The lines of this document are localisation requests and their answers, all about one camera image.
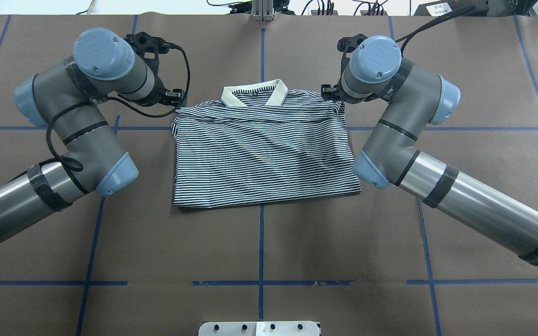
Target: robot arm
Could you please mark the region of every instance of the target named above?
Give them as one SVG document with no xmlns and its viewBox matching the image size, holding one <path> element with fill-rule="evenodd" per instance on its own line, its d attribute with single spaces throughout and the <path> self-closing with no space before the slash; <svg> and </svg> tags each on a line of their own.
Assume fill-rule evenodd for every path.
<svg viewBox="0 0 538 336">
<path fill-rule="evenodd" d="M 141 106 L 177 105 L 183 99 L 181 90 L 163 87 L 156 76 L 158 60 L 147 59 L 149 66 L 135 54 L 158 56 L 175 45 L 145 33 L 126 40 L 130 44 L 105 28 L 86 30 L 74 44 L 72 56 L 15 90 L 21 113 L 41 127 L 53 119 L 68 152 L 62 161 L 36 164 L 0 188 L 0 242 L 92 191 L 106 197 L 138 176 L 129 153 L 96 104 L 106 102 L 112 91 Z"/>
<path fill-rule="evenodd" d="M 340 82 L 323 85 L 323 96 L 351 104 L 389 102 L 354 172 L 380 189 L 397 185 L 538 266 L 537 211 L 414 147 L 427 123 L 450 116 L 460 90 L 402 57 L 389 37 L 345 39 L 340 50 L 355 49 L 348 64 L 342 59 Z"/>
</svg>

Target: folded shirt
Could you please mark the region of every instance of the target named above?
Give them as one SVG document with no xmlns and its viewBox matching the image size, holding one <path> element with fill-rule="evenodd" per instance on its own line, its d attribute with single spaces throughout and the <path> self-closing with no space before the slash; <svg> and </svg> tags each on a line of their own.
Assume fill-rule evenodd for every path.
<svg viewBox="0 0 538 336">
<path fill-rule="evenodd" d="M 218 208 L 360 193 L 343 102 L 280 80 L 226 87 L 171 124 L 173 204 Z"/>
</svg>

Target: light blue cap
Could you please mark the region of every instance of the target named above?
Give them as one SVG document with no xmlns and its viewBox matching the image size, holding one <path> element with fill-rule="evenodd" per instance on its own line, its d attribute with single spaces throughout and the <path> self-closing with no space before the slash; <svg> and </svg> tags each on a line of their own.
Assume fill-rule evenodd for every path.
<svg viewBox="0 0 538 336">
<path fill-rule="evenodd" d="M 352 172 L 379 189 L 387 189 L 390 185 L 389 181 L 387 181 L 373 161 L 369 159 L 365 151 L 361 151 L 361 154 L 356 158 L 356 161 L 352 165 Z"/>
<path fill-rule="evenodd" d="M 74 60 L 82 72 L 102 81 L 122 78 L 134 66 L 128 42 L 106 28 L 90 28 L 74 42 Z"/>
<path fill-rule="evenodd" d="M 402 63 L 396 41 L 383 35 L 364 40 L 350 57 L 350 72 L 359 81 L 376 84 L 389 81 Z"/>
<path fill-rule="evenodd" d="M 442 76 L 439 76 L 439 78 L 441 78 L 439 106 L 437 106 L 435 116 L 429 121 L 429 124 L 433 125 L 439 125 L 446 121 L 460 102 L 460 90 L 458 87 L 446 81 Z"/>
<path fill-rule="evenodd" d="M 39 127 L 47 127 L 47 121 L 43 119 L 39 110 L 36 108 L 35 96 L 32 91 L 32 83 L 35 81 L 36 75 L 26 79 L 24 83 L 14 90 L 14 102 L 17 107 L 28 120 Z"/>
<path fill-rule="evenodd" d="M 126 152 L 107 172 L 97 186 L 96 191 L 102 197 L 107 197 L 134 182 L 137 177 L 138 169 L 128 152 Z"/>
</svg>

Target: paper tag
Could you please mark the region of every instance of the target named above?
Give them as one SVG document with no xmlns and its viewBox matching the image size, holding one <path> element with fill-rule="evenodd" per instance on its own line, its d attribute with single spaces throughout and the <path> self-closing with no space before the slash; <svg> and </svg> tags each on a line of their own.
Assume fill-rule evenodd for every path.
<svg viewBox="0 0 538 336">
<path fill-rule="evenodd" d="M 429 14 L 431 14 L 431 16 L 442 16 L 445 13 L 451 12 L 452 9 L 447 2 L 443 2 L 442 4 L 427 6 L 427 11 L 429 11 Z"/>
</svg>

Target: white collar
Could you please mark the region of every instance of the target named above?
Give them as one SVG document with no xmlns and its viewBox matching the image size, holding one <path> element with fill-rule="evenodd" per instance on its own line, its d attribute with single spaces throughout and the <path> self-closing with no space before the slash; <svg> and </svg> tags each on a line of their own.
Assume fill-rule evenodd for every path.
<svg viewBox="0 0 538 336">
<path fill-rule="evenodd" d="M 224 93 L 221 95 L 221 101 L 226 104 L 226 106 L 246 106 L 243 102 L 241 102 L 238 98 L 235 97 L 233 92 L 237 90 L 260 89 L 261 87 L 266 86 L 275 86 L 275 89 L 273 90 L 271 97 L 269 97 L 269 100 L 267 100 L 267 103 L 265 103 L 265 105 L 282 105 L 284 100 L 286 100 L 286 96 L 288 95 L 288 88 L 282 82 L 281 79 L 275 79 L 273 81 L 250 85 L 226 86 L 224 87 Z"/>
</svg>

